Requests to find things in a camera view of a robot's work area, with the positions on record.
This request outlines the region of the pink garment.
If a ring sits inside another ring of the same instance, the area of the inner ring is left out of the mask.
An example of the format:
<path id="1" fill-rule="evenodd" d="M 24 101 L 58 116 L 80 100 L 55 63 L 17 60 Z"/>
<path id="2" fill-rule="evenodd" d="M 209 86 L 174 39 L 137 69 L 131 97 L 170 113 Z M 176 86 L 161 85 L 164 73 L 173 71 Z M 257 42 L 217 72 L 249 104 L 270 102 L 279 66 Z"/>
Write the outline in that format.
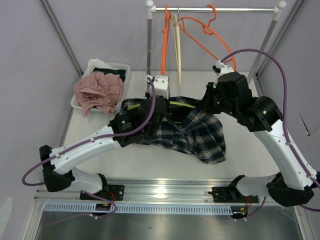
<path id="1" fill-rule="evenodd" d="M 74 85 L 77 104 L 82 115 L 88 116 L 93 108 L 104 114 L 114 113 L 124 94 L 124 82 L 119 74 L 93 71 Z"/>

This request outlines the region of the navy plaid skirt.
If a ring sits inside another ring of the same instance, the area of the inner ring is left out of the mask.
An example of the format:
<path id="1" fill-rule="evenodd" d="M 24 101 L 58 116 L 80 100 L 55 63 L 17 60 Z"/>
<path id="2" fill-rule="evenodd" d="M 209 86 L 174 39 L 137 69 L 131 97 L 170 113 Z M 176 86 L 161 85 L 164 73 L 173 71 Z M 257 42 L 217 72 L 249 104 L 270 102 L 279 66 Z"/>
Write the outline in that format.
<path id="1" fill-rule="evenodd" d="M 226 142 L 219 119 L 214 114 L 204 112 L 199 107 L 199 99 L 176 96 L 169 101 L 193 105 L 196 108 L 170 105 L 170 120 L 165 120 L 154 135 L 139 141 L 138 144 L 194 155 L 205 164 L 224 162 Z"/>

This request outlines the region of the green hanger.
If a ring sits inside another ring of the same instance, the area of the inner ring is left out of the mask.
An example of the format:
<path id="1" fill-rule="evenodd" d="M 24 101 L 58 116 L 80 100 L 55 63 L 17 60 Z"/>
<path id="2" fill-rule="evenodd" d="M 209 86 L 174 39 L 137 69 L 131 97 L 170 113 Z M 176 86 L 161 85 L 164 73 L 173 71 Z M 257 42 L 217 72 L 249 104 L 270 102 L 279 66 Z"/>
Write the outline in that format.
<path id="1" fill-rule="evenodd" d="M 196 108 L 194 105 L 187 104 L 187 103 L 182 103 L 182 102 L 177 102 L 177 101 L 170 101 L 169 104 L 170 105 L 175 105 L 175 106 L 187 107 L 187 108 L 191 108 L 191 109 Z M 140 106 L 140 104 L 135 104 L 133 106 L 127 107 L 127 110 L 129 111 L 129 110 L 138 108 L 139 106 Z"/>

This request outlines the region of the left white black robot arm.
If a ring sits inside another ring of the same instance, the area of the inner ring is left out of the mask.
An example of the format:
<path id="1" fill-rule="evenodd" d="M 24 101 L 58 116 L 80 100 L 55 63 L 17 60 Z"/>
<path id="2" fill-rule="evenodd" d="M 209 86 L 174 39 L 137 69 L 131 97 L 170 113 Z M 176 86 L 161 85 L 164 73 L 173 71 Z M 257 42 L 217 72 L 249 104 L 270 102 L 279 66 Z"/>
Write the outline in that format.
<path id="1" fill-rule="evenodd" d="M 163 119 L 169 119 L 170 103 L 164 97 L 144 99 L 138 107 L 118 113 L 96 133 L 68 146 L 40 148 L 43 178 L 49 192 L 68 188 L 89 192 L 97 200 L 108 196 L 109 186 L 101 173 L 87 173 L 77 166 L 104 152 L 139 143 L 154 135 Z"/>

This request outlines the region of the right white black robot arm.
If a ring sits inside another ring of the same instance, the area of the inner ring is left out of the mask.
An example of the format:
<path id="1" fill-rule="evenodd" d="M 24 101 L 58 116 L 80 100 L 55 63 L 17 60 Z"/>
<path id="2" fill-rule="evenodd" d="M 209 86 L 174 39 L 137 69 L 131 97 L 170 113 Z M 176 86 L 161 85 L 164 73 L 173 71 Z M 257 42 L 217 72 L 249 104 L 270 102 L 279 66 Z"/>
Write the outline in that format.
<path id="1" fill-rule="evenodd" d="M 315 171 L 299 150 L 285 138 L 284 116 L 267 96 L 253 96 L 247 79 L 238 72 L 229 72 L 209 82 L 201 104 L 210 114 L 225 113 L 253 133 L 265 146 L 279 168 L 270 176 L 239 175 L 230 184 L 228 196 L 239 202 L 248 196 L 270 197 L 284 207 L 307 204 L 314 196 Z"/>

